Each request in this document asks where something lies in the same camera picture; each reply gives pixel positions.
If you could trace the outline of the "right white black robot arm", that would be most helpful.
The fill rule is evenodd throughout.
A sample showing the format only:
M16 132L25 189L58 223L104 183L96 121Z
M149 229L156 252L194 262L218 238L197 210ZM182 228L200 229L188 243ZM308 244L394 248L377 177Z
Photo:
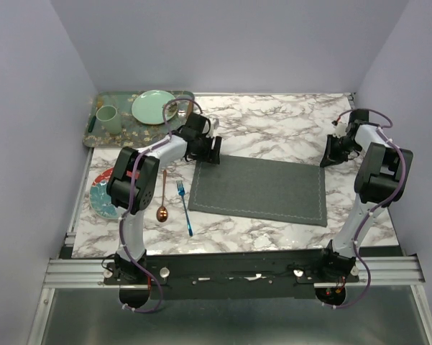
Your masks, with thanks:
M320 166L340 165L353 152L363 153L364 159L354 181L352 210L316 264L317 275L326 282L350 275L359 246L374 221L403 195L414 158L412 151L385 135L383 129L392 127L392 121L378 111L347 110L333 125L335 133L327 136Z

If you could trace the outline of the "dark grey cloth napkin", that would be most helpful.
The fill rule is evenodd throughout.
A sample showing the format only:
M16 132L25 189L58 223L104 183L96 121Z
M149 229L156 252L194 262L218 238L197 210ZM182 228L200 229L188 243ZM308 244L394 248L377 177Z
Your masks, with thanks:
M303 163L222 155L218 165L196 164L188 209L326 227L325 172Z

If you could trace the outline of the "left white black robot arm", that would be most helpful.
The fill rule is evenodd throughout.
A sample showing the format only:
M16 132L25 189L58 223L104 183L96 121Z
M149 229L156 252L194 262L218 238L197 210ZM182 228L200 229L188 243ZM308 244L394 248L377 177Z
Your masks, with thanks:
M146 254L144 212L152 202L158 172L181 159L218 165L222 138L213 134L218 125L217 120L192 113L159 142L140 150L121 149L106 190L121 210L114 262L128 283L136 284L146 274L140 262Z

